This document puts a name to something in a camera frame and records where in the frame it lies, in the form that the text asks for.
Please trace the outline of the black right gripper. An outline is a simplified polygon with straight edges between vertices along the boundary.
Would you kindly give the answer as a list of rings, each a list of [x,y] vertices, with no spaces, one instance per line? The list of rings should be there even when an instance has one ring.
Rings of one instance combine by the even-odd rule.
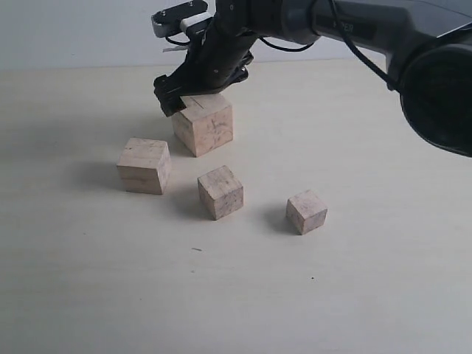
[[[184,62],[153,82],[166,117],[186,108],[183,96],[219,93],[245,80],[253,58],[250,49],[258,38],[246,14],[214,14],[183,33],[189,38]]]

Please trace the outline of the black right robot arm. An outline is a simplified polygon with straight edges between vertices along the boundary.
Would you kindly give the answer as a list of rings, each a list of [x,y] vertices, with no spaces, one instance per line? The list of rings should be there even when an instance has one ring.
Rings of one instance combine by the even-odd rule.
[[[310,48],[341,41],[400,96],[415,133],[441,150],[471,155],[469,1],[186,1],[152,16],[157,38],[184,34],[184,62],[154,80],[172,116],[186,96],[217,94],[249,76],[251,47],[277,38]]]

